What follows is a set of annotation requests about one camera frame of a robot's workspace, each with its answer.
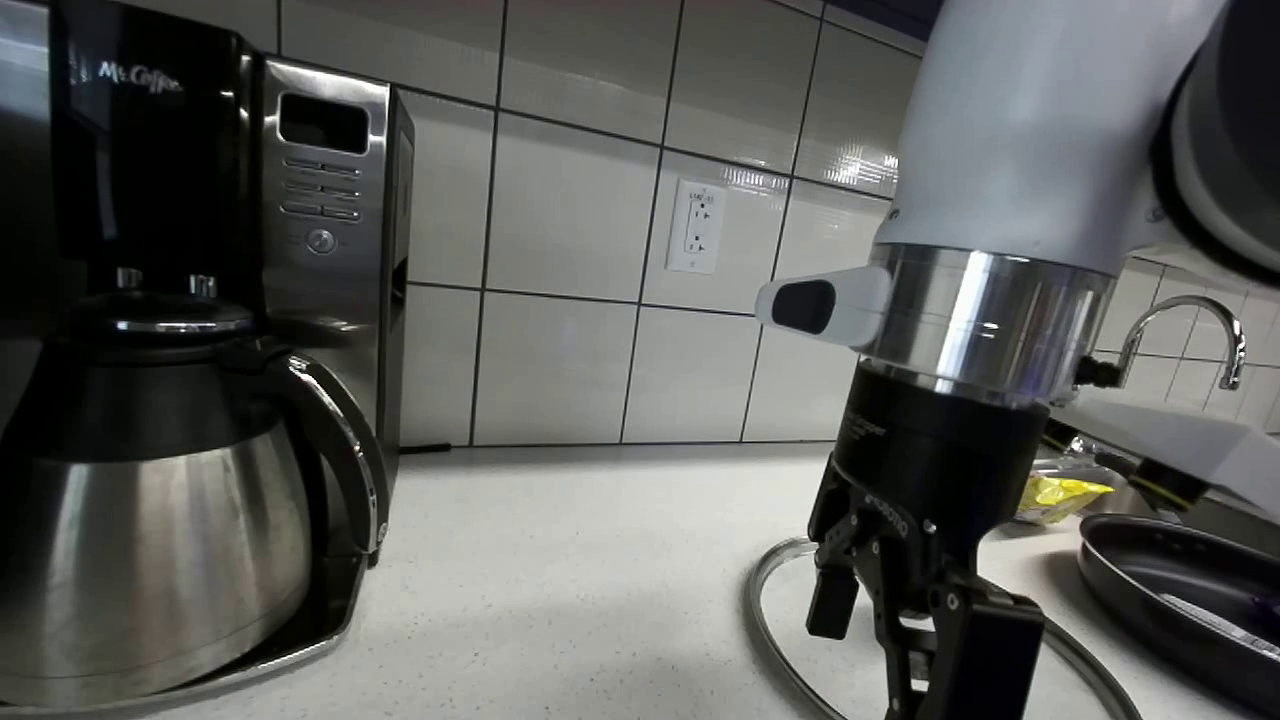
coffee maker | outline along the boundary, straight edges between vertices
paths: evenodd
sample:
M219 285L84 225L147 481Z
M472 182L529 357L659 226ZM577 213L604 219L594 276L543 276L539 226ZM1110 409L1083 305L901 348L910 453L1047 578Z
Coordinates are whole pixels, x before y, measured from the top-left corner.
M0 0L0 711L229 687L345 630L393 502L396 111L223 26ZM89 612L125 620L84 638Z

sink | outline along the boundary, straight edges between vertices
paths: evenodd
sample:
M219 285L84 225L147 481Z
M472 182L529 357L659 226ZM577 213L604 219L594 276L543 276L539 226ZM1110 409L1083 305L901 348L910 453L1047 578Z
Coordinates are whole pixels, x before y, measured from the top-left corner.
M1058 409L1055 421L1133 454L1231 489L1280 514L1280 441L1249 425L1102 397L1083 397Z

electrical outlet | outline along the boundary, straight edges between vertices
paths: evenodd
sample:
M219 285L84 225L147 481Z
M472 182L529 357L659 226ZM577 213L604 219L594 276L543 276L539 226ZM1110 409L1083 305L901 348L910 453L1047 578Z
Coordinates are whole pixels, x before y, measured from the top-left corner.
M666 273L715 273L725 192L711 182L676 186Z

carafe handle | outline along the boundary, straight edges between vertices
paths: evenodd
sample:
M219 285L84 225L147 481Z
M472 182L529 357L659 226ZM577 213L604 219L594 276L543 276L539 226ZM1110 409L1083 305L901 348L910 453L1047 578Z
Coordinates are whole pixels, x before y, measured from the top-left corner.
M384 545L384 453L349 387L325 365L292 353L282 357L282 376L287 397L299 404L305 425L317 432L317 448L330 464L330 475L349 499L354 564L377 564Z

black pan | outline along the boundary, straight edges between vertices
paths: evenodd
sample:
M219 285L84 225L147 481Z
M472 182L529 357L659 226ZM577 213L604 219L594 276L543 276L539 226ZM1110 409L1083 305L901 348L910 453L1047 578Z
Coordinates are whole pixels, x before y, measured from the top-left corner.
M1089 590L1148 646L1280 714L1280 561L1145 514L1080 524Z

